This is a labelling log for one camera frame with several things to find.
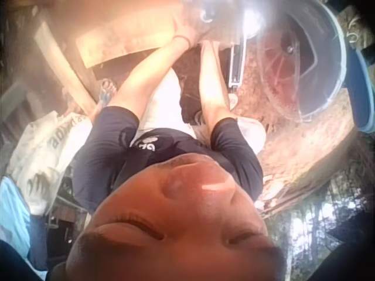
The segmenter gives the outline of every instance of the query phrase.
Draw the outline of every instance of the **t-shirt logo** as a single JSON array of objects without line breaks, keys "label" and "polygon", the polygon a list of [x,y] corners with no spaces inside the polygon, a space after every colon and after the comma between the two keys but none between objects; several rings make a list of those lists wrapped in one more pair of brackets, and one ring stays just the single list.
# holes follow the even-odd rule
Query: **t-shirt logo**
[{"label": "t-shirt logo", "polygon": [[145,138],[141,141],[139,141],[136,146],[140,149],[143,149],[143,150],[151,150],[151,151],[155,151],[155,145],[153,144],[153,142],[156,142],[158,141],[158,138],[156,136],[150,136],[149,138]]}]

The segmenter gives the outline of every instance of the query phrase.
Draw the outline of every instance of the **man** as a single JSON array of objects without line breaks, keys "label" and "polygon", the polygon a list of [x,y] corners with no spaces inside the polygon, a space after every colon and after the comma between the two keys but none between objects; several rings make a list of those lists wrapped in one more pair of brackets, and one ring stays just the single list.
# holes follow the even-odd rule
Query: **man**
[{"label": "man", "polygon": [[[52,280],[276,279],[282,260],[254,206],[263,173],[229,110],[218,43],[202,43],[199,83],[211,148],[173,106],[171,67],[197,41],[178,24],[97,117],[73,178],[93,217]],[[252,138],[264,138],[252,126]]]}]

